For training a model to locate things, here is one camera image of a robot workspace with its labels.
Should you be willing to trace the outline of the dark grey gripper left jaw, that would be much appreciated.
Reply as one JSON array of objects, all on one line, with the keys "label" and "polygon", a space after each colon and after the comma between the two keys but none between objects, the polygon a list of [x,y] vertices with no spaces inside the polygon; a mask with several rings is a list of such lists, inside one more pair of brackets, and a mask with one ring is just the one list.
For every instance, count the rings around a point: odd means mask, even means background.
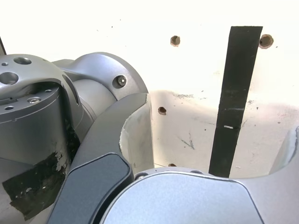
[{"label": "dark grey gripper left jaw", "polygon": [[97,224],[134,176],[154,167],[147,93],[112,104],[92,124],[49,215],[49,224]]}]

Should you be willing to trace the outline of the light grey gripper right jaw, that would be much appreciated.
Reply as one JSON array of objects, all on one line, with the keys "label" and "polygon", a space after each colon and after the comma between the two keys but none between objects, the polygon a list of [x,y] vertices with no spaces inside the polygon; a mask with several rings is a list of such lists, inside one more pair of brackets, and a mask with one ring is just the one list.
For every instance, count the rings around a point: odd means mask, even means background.
[{"label": "light grey gripper right jaw", "polygon": [[291,130],[270,173],[228,179],[192,172],[147,175],[109,205],[103,224],[296,224],[299,131]]}]

